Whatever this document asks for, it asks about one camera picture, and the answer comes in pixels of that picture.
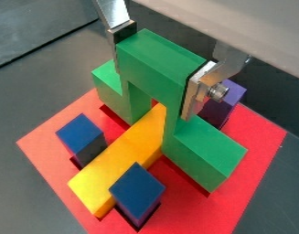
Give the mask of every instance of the purple block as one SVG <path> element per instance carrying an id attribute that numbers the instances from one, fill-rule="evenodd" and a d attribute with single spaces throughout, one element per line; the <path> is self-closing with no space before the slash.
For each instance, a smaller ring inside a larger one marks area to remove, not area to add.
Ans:
<path id="1" fill-rule="evenodd" d="M 198 116 L 201 116 L 218 129 L 221 129 L 227 122 L 231 112 L 247 91 L 247 89 L 230 80 L 225 80 L 222 84 L 230 88 L 222 103 L 209 100 L 205 104 L 203 110 L 198 113 Z"/>

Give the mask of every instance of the green block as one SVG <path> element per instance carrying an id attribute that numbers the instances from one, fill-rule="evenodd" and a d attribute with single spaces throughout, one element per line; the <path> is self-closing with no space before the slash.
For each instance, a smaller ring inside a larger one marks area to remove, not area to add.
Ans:
<path id="1" fill-rule="evenodd" d="M 131 83 L 122 82 L 114 60 L 93 71 L 93 80 L 99 99 L 129 124 L 134 124 L 150 110 L 151 102 L 149 96 Z M 131 109 L 130 99 L 135 96 L 135 106 Z"/>
<path id="2" fill-rule="evenodd" d="M 106 82 L 107 72 L 115 72 L 113 64 L 113 71 L 101 67 L 93 72 L 102 101 L 111 109 L 118 108 L 117 113 L 123 112 L 119 116 L 130 118 L 130 123 L 150 110 L 151 98 L 166 106 L 165 155 L 209 192 L 214 191 L 246 149 L 197 115 L 189 122 L 179 118 L 186 79 L 206 60 L 147 29 L 123 40 L 117 50 L 117 85 Z"/>

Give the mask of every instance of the toy block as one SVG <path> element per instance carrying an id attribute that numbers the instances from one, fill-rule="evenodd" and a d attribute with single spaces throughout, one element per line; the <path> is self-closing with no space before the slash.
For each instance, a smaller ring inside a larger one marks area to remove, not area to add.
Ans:
<path id="1" fill-rule="evenodd" d="M 122 83 L 115 71 L 114 60 L 93 71 L 93 80 L 98 89 L 99 99 L 106 106 L 133 125 L 149 112 L 151 99 L 131 83 Z M 130 97 L 137 97 L 134 108 L 130 108 Z"/>
<path id="2" fill-rule="evenodd" d="M 134 163 L 109 191 L 126 217 L 141 228 L 159 205 L 165 185 Z"/>
<path id="3" fill-rule="evenodd" d="M 56 134 L 80 167 L 84 167 L 107 148 L 105 133 L 83 113 Z"/>
<path id="4" fill-rule="evenodd" d="M 138 162 L 149 168 L 163 154 L 165 116 L 165 106 L 155 105 L 68 182 L 74 193 L 98 218 L 103 218 L 115 206 L 109 189 L 131 165 Z"/>
<path id="5" fill-rule="evenodd" d="M 189 122 L 179 117 L 187 78 L 206 60 L 147 29 L 117 47 L 122 97 L 130 98 L 130 110 L 135 112 L 138 98 L 123 88 L 125 83 L 134 84 L 147 99 L 165 105 L 163 153 L 213 192 L 234 172 L 247 150 L 199 116 L 194 115 Z"/>
<path id="6" fill-rule="evenodd" d="M 246 89 L 230 80 L 225 80 L 222 84 L 230 88 L 223 101 L 218 103 L 214 100 L 209 100 L 205 104 L 203 110 L 198 113 L 198 116 L 201 116 L 218 129 L 221 129 L 227 122 L 234 108 L 246 92 Z"/>

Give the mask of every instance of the gray floor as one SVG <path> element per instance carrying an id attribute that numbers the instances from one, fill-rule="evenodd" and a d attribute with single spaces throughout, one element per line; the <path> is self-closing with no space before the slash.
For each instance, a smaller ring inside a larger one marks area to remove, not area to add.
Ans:
<path id="1" fill-rule="evenodd" d="M 235 234 L 299 233 L 299 139 L 289 135 L 260 184 Z"/>
<path id="2" fill-rule="evenodd" d="M 0 69 L 0 233 L 84 233 L 15 143 L 93 88 L 111 56 L 99 27 Z"/>
<path id="3" fill-rule="evenodd" d="M 0 66 L 95 19 L 91 0 L 0 1 Z"/>

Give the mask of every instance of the green vertical block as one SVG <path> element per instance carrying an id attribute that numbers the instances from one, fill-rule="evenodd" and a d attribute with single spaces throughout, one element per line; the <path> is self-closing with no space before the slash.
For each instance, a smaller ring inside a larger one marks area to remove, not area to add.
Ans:
<path id="1" fill-rule="evenodd" d="M 107 107 L 134 124 L 150 110 L 150 97 L 131 83 L 122 82 L 115 71 L 114 60 L 93 71 L 93 80 L 98 89 L 99 99 Z"/>
<path id="2" fill-rule="evenodd" d="M 189 122 L 179 118 L 186 79 L 206 60 L 147 29 L 123 40 L 117 50 L 122 94 L 111 97 L 107 89 L 119 85 L 101 85 L 107 74 L 99 68 L 93 74 L 102 101 L 111 109 L 129 109 L 130 113 L 119 115 L 130 122 L 150 110 L 151 98 L 166 106 L 165 155 L 209 192 L 214 191 L 235 170 L 246 149 L 197 115 Z"/>

